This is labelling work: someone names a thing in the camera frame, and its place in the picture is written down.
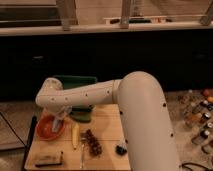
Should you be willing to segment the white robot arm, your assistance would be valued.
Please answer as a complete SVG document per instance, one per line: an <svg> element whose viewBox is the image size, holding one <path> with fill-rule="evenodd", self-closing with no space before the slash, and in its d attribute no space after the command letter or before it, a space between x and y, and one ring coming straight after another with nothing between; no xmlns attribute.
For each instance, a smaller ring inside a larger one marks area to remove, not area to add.
<svg viewBox="0 0 213 171"><path fill-rule="evenodd" d="M136 71L122 79L64 89L48 78L36 95L38 106L61 118L68 107L116 104L132 171L182 171L166 99L158 80Z"/></svg>

